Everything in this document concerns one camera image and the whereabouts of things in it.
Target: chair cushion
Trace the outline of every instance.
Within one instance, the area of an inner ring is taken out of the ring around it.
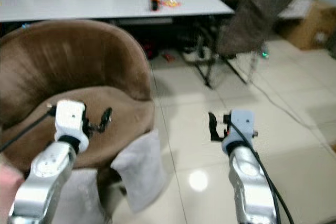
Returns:
[[[1,144],[13,138],[46,111],[46,104],[56,104],[61,99],[83,101],[87,105],[87,117],[99,123],[107,107],[112,107],[112,122],[102,134],[95,133],[88,149],[78,155],[75,168],[100,168],[111,163],[115,156],[137,137],[153,129],[154,104],[152,101],[136,101],[113,87],[90,87],[57,94],[42,102],[28,117],[3,131]],[[54,141],[55,119],[47,118],[5,151],[7,159],[26,173],[33,158],[46,145]]]

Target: gray cloth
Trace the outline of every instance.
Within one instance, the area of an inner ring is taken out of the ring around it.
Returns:
[[[151,204],[166,184],[158,130],[151,131],[132,142],[113,160],[124,182],[128,203],[134,212]]]
[[[100,205],[97,170],[73,170],[65,183],[52,224],[112,223]]]
[[[234,55],[260,50],[279,13],[292,0],[241,0],[235,16],[219,29],[217,52]]]

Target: chair backrest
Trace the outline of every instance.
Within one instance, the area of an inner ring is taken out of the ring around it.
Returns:
[[[41,22],[0,40],[0,123],[22,121],[47,98],[91,87],[150,100],[144,51],[124,30],[90,20]]]
[[[235,16],[219,29],[217,52],[232,55],[259,50],[278,15],[292,0],[241,0]]]

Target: cardboard box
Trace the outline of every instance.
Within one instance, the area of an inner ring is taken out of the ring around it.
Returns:
[[[314,0],[303,20],[280,22],[277,32],[301,50],[324,48],[336,29],[336,6]]]

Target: tile floor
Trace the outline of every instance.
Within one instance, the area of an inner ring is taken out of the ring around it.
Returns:
[[[318,224],[336,216],[336,60],[324,50],[302,52],[288,42],[269,41],[255,84],[310,128],[274,107],[254,86],[246,86],[223,64],[213,73],[215,90],[177,58],[151,62],[156,127],[160,131],[167,189],[148,209],[134,215],[126,200],[113,223],[235,224],[228,158],[210,142],[208,111],[233,108],[256,113],[255,148],[282,193],[296,223]],[[239,57],[244,69],[248,57]]]

